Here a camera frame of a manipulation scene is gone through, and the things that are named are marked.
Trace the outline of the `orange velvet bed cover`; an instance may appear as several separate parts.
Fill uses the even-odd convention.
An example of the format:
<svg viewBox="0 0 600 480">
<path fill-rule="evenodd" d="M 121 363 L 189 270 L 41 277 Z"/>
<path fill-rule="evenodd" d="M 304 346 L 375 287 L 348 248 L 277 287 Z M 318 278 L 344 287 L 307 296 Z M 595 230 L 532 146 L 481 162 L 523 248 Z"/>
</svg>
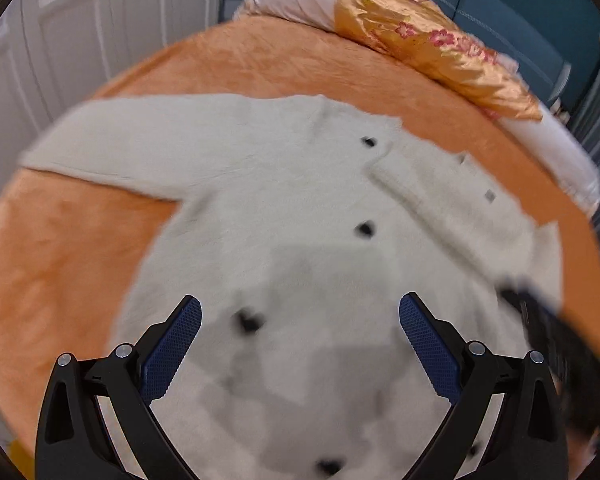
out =
<svg viewBox="0 0 600 480">
<path fill-rule="evenodd" d="M 539 222 L 559 224 L 562 315 L 600 354 L 600 245 L 588 221 L 514 138 L 448 89 L 393 58 L 280 18 L 245 18 L 161 49 L 98 90 L 100 98 L 236 92 L 327 96 L 401 118 L 411 133 L 470 153 Z M 55 359 L 96 358 L 170 202 L 34 170 L 0 198 L 0 412 L 33 448 Z"/>
</svg>

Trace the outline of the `dark bedside table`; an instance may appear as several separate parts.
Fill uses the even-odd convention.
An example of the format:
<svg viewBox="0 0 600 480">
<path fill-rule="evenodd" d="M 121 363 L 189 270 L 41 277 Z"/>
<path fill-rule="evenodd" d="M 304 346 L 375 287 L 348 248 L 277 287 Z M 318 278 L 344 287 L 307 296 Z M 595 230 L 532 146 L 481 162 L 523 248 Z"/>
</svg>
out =
<svg viewBox="0 0 600 480">
<path fill-rule="evenodd" d="M 231 21 L 241 5 L 242 0 L 220 0 L 218 23 Z"/>
</svg>

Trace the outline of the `white knit sweater black hearts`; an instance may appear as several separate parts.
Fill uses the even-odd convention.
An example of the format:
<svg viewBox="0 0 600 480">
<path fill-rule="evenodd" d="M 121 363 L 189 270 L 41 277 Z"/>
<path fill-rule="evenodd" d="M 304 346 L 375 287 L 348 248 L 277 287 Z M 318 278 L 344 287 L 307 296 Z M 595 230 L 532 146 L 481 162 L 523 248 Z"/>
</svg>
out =
<svg viewBox="0 0 600 480">
<path fill-rule="evenodd" d="M 534 221 L 469 154 L 322 96 L 94 101 L 23 165 L 178 200 L 112 335 L 131 342 L 186 295 L 201 330 L 152 409 L 205 479 L 399 479 L 448 409 L 398 304 L 504 356 L 528 350 L 503 285 L 562 303 L 555 223 Z"/>
</svg>

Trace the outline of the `white wardrobe doors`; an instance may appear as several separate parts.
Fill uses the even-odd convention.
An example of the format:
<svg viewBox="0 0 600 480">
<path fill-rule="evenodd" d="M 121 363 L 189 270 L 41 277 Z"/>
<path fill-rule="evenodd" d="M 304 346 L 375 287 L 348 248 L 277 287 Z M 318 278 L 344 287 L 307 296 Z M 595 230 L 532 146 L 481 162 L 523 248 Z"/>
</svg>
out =
<svg viewBox="0 0 600 480">
<path fill-rule="evenodd" d="M 0 18 L 0 193 L 67 108 L 218 20 L 220 0 L 12 0 Z"/>
</svg>

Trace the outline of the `white pillow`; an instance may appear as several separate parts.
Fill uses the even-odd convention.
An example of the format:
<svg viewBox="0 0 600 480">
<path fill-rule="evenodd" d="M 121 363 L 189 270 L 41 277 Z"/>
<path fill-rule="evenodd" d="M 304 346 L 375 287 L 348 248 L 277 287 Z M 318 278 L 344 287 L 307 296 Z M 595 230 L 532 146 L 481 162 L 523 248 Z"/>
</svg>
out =
<svg viewBox="0 0 600 480">
<path fill-rule="evenodd" d="M 239 16 L 275 16 L 320 28 L 326 32 L 335 32 L 335 2 L 336 0 L 244 0 L 237 14 Z M 468 32 L 457 22 L 454 23 L 464 32 Z M 518 58 L 509 56 L 504 48 L 493 41 L 486 41 L 483 37 L 471 32 L 468 34 L 506 57 L 506 65 L 521 76 L 533 95 L 540 101 L 542 118 L 538 122 L 532 122 L 532 120 L 494 117 L 485 110 L 483 111 L 510 133 L 545 167 L 560 188 L 573 199 L 583 212 L 588 216 L 595 214 L 600 206 L 600 170 L 597 169 L 592 158 L 586 154 L 584 148 L 566 126 L 550 112 L 538 94 L 531 89 L 528 78 L 521 73 Z"/>
</svg>

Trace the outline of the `orange floral satin cloth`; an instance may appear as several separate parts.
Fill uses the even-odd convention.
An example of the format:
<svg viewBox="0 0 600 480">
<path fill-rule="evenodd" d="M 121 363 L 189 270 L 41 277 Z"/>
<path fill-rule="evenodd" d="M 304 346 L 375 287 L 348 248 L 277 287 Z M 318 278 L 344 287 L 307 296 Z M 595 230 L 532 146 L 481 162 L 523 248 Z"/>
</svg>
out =
<svg viewBox="0 0 600 480">
<path fill-rule="evenodd" d="M 494 117 L 542 118 L 506 57 L 461 30 L 432 0 L 336 0 L 337 35 L 391 56 Z"/>
</svg>

